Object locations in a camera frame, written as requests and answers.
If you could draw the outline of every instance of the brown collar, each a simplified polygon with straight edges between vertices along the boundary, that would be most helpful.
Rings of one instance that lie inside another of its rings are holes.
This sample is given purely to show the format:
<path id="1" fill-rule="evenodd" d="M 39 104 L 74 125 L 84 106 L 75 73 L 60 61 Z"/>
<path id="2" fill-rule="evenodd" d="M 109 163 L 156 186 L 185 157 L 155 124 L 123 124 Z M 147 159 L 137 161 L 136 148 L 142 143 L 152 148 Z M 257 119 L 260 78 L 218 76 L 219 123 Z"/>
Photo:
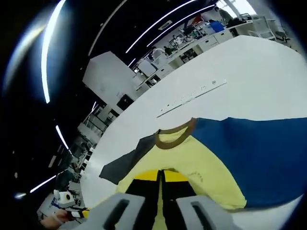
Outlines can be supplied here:
<path id="1" fill-rule="evenodd" d="M 176 128 L 172 128 L 172 129 L 167 129 L 167 130 L 161 130 L 159 129 L 155 134 L 154 134 L 154 139 L 155 139 L 155 145 L 163 150 L 168 150 L 171 148 L 176 147 L 177 145 L 180 145 L 185 139 L 187 139 L 187 137 L 192 133 L 192 130 L 195 126 L 195 122 L 196 119 L 195 118 L 191 118 L 191 120 L 189 120 L 188 122 L 184 123 L 183 125 L 180 125 Z M 177 133 L 180 130 L 186 128 L 186 131 L 175 141 L 173 142 L 162 142 L 159 138 L 159 134 L 172 134 L 172 133 Z"/>

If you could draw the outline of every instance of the hand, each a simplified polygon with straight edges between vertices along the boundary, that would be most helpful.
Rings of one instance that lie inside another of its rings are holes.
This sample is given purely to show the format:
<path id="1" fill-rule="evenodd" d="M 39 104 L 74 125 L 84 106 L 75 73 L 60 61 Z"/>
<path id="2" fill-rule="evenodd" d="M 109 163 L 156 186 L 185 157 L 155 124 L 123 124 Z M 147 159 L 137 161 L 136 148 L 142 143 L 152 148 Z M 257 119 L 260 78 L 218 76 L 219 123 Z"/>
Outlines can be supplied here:
<path id="1" fill-rule="evenodd" d="M 55 213 L 56 217 L 62 221 L 63 223 L 70 221 L 69 216 L 67 214 L 67 211 L 63 209 L 59 209 Z M 58 229 L 61 225 L 53 218 L 53 216 L 46 217 L 41 221 L 41 224 L 46 228 L 46 229 Z"/>

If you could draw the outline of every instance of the dark gray cloth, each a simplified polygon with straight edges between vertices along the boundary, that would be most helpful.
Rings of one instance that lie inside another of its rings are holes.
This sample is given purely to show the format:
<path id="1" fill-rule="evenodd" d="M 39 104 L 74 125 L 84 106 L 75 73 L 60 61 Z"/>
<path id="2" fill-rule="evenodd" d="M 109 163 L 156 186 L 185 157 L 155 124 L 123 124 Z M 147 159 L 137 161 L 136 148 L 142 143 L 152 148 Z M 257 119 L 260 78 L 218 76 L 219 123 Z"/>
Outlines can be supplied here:
<path id="1" fill-rule="evenodd" d="M 99 177 L 118 184 L 153 146 L 154 135 L 140 139 L 135 150 L 106 164 Z"/>

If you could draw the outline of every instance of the chair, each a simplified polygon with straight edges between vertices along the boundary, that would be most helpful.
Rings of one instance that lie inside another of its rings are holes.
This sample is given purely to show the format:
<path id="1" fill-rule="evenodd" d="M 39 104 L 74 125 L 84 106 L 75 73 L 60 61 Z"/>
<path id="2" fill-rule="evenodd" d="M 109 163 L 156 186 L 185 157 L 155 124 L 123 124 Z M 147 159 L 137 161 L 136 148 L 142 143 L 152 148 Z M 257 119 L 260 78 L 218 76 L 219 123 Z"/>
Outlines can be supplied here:
<path id="1" fill-rule="evenodd" d="M 268 22 L 264 16 L 252 15 L 251 16 L 255 31 L 248 31 L 250 36 L 261 37 L 265 39 L 275 40 L 272 30 L 269 28 Z"/>

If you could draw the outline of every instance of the window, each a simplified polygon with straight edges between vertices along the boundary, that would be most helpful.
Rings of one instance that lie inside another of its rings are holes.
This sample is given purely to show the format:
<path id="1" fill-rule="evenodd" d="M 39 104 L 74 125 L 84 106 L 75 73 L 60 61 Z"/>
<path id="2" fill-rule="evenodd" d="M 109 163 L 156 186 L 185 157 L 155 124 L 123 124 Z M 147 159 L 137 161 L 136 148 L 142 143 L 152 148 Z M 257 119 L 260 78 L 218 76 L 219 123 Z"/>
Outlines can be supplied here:
<path id="1" fill-rule="evenodd" d="M 248 13 L 250 15 L 256 14 L 254 9 L 246 0 L 230 0 L 233 6 L 239 11 L 240 14 Z"/>
<path id="2" fill-rule="evenodd" d="M 224 11 L 227 11 L 230 16 L 232 16 L 233 18 L 236 17 L 235 12 L 226 4 L 226 2 L 224 2 L 224 0 L 220 0 L 216 3 L 217 7 L 220 9 L 223 9 Z"/>

